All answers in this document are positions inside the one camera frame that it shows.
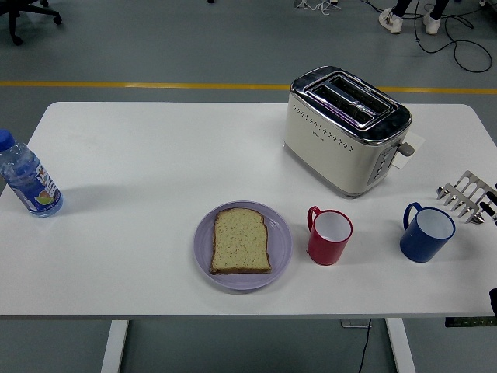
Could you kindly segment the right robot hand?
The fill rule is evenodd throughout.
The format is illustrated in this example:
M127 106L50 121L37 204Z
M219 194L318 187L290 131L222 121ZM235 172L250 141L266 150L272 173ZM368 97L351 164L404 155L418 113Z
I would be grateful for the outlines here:
M481 201L479 206L481 209L494 221L496 222L496 192L490 188L485 191L485 196L488 198L488 202Z

